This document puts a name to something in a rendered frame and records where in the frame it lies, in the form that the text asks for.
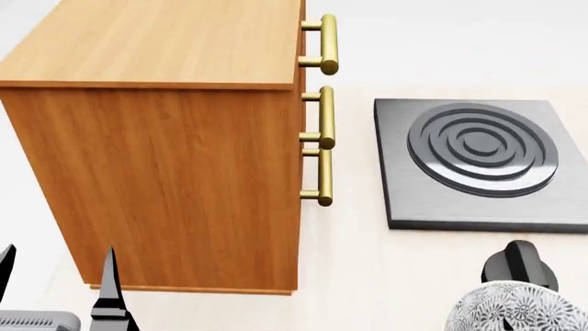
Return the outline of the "black stove knob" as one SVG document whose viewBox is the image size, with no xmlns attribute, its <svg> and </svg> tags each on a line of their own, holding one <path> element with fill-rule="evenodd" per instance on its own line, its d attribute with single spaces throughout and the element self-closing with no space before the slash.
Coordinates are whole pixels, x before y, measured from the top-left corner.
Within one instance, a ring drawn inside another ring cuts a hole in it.
<svg viewBox="0 0 588 331">
<path fill-rule="evenodd" d="M 558 292 L 559 281 L 531 242 L 514 240 L 490 256 L 481 270 L 481 283 L 514 280 L 532 283 Z"/>
</svg>

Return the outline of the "grey floral patterned bowl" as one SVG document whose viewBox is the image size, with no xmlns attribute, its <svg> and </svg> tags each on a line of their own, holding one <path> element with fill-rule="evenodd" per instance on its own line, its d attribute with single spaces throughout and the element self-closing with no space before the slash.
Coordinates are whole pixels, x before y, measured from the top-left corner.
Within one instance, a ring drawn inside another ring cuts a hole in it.
<svg viewBox="0 0 588 331">
<path fill-rule="evenodd" d="M 588 313 L 550 289 L 514 280 L 483 283 L 461 297 L 444 331 L 588 331 Z"/>
</svg>

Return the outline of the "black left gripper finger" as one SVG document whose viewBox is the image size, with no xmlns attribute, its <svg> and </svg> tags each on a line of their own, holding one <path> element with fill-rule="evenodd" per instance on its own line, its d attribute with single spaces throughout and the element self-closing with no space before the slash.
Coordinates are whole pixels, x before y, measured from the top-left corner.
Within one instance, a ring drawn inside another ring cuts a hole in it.
<svg viewBox="0 0 588 331">
<path fill-rule="evenodd" d="M 122 295 L 114 247 L 107 251 L 100 292 L 91 317 L 89 331 L 140 331 Z"/>
<path fill-rule="evenodd" d="M 6 286 L 10 279 L 10 275 L 15 263 L 17 248 L 14 245 L 9 245 L 3 253 L 0 254 L 0 301 L 6 292 Z"/>
</svg>

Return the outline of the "round ringed stove burner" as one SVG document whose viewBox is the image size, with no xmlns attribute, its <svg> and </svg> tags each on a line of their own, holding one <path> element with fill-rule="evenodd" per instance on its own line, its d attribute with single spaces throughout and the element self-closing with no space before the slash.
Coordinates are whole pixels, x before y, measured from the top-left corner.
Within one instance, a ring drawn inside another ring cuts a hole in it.
<svg viewBox="0 0 588 331">
<path fill-rule="evenodd" d="M 485 198 L 515 198 L 546 187 L 558 149 L 532 120 L 502 107 L 452 103 L 428 109 L 407 134 L 410 157 L 441 184 Z"/>
</svg>

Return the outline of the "dark grey stove plate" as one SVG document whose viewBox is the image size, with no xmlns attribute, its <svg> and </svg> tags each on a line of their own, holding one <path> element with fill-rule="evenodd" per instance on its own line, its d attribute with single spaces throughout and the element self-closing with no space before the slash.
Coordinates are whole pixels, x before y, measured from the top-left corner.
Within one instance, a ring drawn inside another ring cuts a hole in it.
<svg viewBox="0 0 588 331">
<path fill-rule="evenodd" d="M 459 102 L 509 109 L 546 131 L 559 152 L 550 183 L 529 195 L 485 198 L 421 170 L 407 148 L 409 129 L 428 109 Z M 588 162 L 547 101 L 378 98 L 374 121 L 389 228 L 588 234 Z"/>
</svg>

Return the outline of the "wooden three-drawer cabinet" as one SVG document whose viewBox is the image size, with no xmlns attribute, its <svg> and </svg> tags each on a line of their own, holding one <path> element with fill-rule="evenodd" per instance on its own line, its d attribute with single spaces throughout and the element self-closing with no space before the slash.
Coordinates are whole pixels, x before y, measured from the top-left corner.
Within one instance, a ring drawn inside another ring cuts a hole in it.
<svg viewBox="0 0 588 331">
<path fill-rule="evenodd" d="M 0 101 L 84 283 L 298 288 L 305 0 L 60 0 Z"/>
</svg>

